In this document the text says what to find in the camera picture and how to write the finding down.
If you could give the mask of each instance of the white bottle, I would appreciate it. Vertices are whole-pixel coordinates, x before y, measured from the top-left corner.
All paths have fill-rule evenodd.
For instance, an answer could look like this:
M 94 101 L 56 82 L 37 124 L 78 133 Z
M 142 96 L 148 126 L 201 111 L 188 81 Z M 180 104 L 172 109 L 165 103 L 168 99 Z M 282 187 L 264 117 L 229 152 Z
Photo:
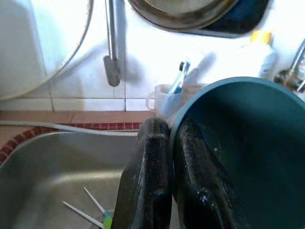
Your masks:
M 270 32 L 253 32 L 251 42 L 236 54 L 237 76 L 271 78 L 277 60 L 277 54 L 270 46 L 271 37 Z

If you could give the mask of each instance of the white hose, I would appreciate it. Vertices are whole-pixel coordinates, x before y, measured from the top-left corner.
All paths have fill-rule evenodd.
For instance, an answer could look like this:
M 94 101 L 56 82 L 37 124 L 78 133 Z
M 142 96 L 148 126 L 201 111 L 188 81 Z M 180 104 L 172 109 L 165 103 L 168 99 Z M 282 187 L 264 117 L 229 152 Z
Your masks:
M 83 41 L 85 40 L 85 37 L 87 35 L 89 26 L 90 26 L 90 22 L 91 22 L 91 17 L 92 17 L 92 11 L 93 11 L 93 4 L 94 4 L 94 0 L 88 0 L 88 12 L 87 12 L 87 21 L 86 21 L 86 25 L 85 25 L 85 29 L 81 35 L 80 41 L 78 43 L 78 45 L 76 46 L 75 50 L 73 51 L 73 53 L 71 54 L 71 56 L 64 61 L 63 63 L 61 63 L 61 67 L 59 69 L 57 69 L 57 71 L 52 74 L 51 76 L 45 78 L 42 82 L 40 82 L 38 85 L 33 86 L 31 89 L 28 89 L 26 91 L 23 92 L 17 92 L 15 94 L 11 94 L 11 95 L 3 95 L 0 96 L 0 101 L 3 100 L 8 100 L 8 99 L 13 99 L 13 98 L 17 98 L 17 97 L 21 97 L 27 93 L 30 93 L 34 90 L 36 90 L 37 88 L 41 87 L 42 85 L 44 85 L 46 82 L 48 82 L 51 78 L 58 76 L 59 73 L 68 65 L 68 63 L 70 63 L 70 61 L 74 58 L 74 56 L 76 55 L 76 53 L 78 52 L 78 50 L 80 49 Z
M 106 136 L 137 136 L 138 135 L 137 132 L 91 130 L 91 129 L 79 128 L 68 125 L 54 124 L 54 123 L 40 123 L 40 122 L 28 122 L 28 121 L 0 121 L 0 125 L 42 126 L 42 127 L 59 129 L 59 130 L 82 132 L 92 135 L 106 135 Z

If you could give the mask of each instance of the wall tap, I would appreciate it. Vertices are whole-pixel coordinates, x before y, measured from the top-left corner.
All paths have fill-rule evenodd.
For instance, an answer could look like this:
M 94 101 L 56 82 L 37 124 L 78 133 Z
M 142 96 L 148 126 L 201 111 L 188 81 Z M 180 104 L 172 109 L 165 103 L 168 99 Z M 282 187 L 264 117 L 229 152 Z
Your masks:
M 120 84 L 120 69 L 118 67 L 118 58 L 116 50 L 113 0 L 105 0 L 105 5 L 107 16 L 107 38 L 109 55 L 104 57 L 104 65 L 109 85 L 112 87 L 116 87 Z
M 291 67 L 287 70 L 280 71 L 275 77 L 274 82 L 283 84 L 290 91 L 303 93 L 305 91 L 305 79 L 300 79 L 298 76 L 298 66 L 305 55 L 305 39 L 299 47 Z

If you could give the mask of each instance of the yellow bottle cap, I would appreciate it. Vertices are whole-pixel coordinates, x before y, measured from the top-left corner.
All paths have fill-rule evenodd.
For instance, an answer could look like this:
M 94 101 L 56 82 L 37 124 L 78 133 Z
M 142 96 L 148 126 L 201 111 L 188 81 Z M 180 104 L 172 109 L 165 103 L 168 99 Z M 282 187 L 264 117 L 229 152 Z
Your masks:
M 269 44 L 272 37 L 272 33 L 266 32 L 266 31 L 254 31 L 252 33 L 251 42 L 255 43 L 263 43 L 263 44 Z

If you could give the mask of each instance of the metal pipe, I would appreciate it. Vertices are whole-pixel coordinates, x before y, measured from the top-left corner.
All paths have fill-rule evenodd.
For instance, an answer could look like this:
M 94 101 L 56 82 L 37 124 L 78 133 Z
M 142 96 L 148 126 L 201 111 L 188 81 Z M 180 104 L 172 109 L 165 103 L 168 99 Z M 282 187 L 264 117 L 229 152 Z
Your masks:
M 303 40 L 300 48 L 298 49 L 294 61 L 291 64 L 290 71 L 296 71 L 299 67 L 300 61 L 305 54 L 305 39 Z
M 108 52 L 110 58 L 117 60 L 116 44 L 115 44 L 115 24 L 114 24 L 114 7 L 113 0 L 105 0 L 106 17 L 107 17 L 107 37 L 108 37 Z
M 104 56 L 104 65 L 107 81 L 110 86 L 116 87 L 120 84 L 120 70 L 116 51 L 114 5 L 113 0 L 105 0 L 107 18 L 107 37 L 109 55 Z

